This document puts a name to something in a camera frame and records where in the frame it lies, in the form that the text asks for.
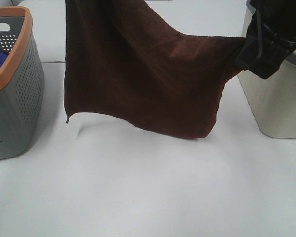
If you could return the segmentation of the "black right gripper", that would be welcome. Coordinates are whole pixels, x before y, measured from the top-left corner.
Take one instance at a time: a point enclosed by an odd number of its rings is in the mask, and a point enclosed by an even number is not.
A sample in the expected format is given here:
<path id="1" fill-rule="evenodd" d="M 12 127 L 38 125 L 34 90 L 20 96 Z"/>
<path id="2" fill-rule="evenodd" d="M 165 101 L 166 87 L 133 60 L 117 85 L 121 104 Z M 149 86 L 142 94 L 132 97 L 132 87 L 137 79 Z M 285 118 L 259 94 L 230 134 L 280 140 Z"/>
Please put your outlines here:
<path id="1" fill-rule="evenodd" d="M 235 63 L 268 79 L 296 50 L 296 0 L 249 0 L 246 5 L 253 15 Z"/>

